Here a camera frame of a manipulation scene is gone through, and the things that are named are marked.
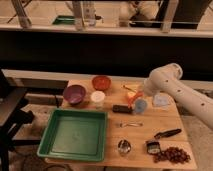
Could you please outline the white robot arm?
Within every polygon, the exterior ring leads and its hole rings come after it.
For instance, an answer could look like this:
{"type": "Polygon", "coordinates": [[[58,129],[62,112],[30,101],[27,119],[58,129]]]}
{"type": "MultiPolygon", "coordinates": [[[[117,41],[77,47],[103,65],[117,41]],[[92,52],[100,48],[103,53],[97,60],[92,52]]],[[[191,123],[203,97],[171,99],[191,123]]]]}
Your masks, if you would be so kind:
{"type": "Polygon", "coordinates": [[[182,75],[183,70],[177,63],[155,68],[138,90],[146,96],[155,96],[160,91],[167,93],[213,130],[213,99],[183,84],[182,75]]]}

